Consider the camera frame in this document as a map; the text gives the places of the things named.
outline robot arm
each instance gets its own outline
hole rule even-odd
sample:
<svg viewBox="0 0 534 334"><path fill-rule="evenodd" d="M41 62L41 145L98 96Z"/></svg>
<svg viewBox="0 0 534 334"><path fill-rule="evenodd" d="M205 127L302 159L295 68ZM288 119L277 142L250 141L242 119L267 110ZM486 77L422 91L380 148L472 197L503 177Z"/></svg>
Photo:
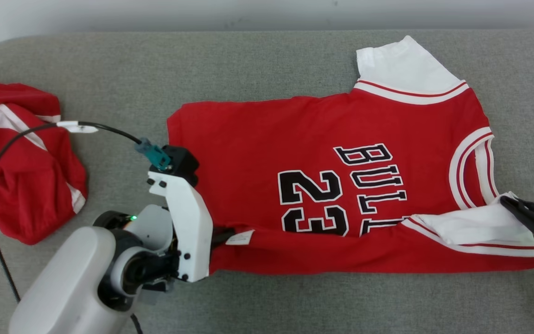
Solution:
<svg viewBox="0 0 534 334"><path fill-rule="evenodd" d="M106 212L72 233L17 306L10 334L117 333L144 285L209 275L213 224L193 188L198 163L184 148L163 150L172 167L151 167L148 184L168 208Z"/></svg>

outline red jersey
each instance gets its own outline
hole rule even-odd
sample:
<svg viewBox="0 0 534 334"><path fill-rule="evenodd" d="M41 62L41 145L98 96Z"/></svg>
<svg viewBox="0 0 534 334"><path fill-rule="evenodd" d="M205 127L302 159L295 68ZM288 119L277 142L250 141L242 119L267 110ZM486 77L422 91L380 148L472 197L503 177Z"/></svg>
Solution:
<svg viewBox="0 0 534 334"><path fill-rule="evenodd" d="M482 206L498 195L494 136L466 82L409 37L358 51L358 67L350 93L190 103L168 119L170 144L201 164L197 191L214 225L254 230L248 245L214 250L211 270L534 267L528 238L455 248L407 219Z"/></svg>

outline white garment label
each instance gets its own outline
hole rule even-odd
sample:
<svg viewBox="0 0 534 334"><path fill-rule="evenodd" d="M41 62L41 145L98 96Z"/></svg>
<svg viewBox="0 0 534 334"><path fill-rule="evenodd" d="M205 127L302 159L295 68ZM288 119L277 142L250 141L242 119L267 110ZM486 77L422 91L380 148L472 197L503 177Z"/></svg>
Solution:
<svg viewBox="0 0 534 334"><path fill-rule="evenodd" d="M226 245L248 245L254 230L242 232L229 237Z"/></svg>

